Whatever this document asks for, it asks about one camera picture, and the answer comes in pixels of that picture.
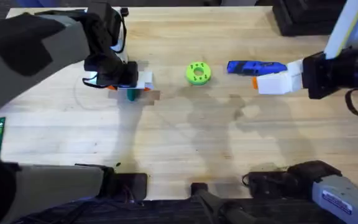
orange object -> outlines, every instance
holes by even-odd
[[[258,80],[256,79],[256,77],[252,78],[252,85],[254,86],[255,90],[258,89]]]

gray arm cover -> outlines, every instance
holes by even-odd
[[[52,61],[35,75],[23,76],[12,70],[0,55],[0,107],[60,69],[82,61],[90,54],[88,41],[80,22],[67,16],[41,17],[56,20],[65,26],[60,32],[42,40]]]
[[[338,175],[313,184],[313,201],[348,224],[358,223],[358,187]]]

sticker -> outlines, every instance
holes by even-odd
[[[337,206],[342,211],[346,212],[349,215],[352,215],[353,206],[350,205],[349,203],[344,202],[342,199],[340,199],[339,197],[333,195],[332,193],[329,193],[326,190],[323,191],[323,194],[321,196],[323,197],[323,199],[325,199],[329,203]]]

blue and white object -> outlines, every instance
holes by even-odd
[[[287,70],[287,67],[278,62],[230,61],[227,64],[228,73],[240,75],[259,76],[279,73],[285,70]]]

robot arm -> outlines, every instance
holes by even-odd
[[[107,3],[92,2],[88,12],[48,11],[0,21],[0,107],[82,60],[86,71],[97,73],[93,87],[135,85],[136,64],[118,56],[124,50],[119,37],[127,14],[127,9],[117,12]],[[119,42],[121,50],[111,48]],[[116,191],[114,175],[114,169],[103,166],[19,166],[0,161],[0,222],[82,197],[110,195]],[[59,182],[65,187],[48,186]]]
[[[117,56],[124,46],[118,52],[111,48],[119,42],[127,14],[126,8],[117,12],[107,3],[92,2],[88,12],[48,11],[0,21],[0,107],[82,60],[86,71],[97,73],[94,84],[85,84],[98,88],[136,85],[136,63]]]

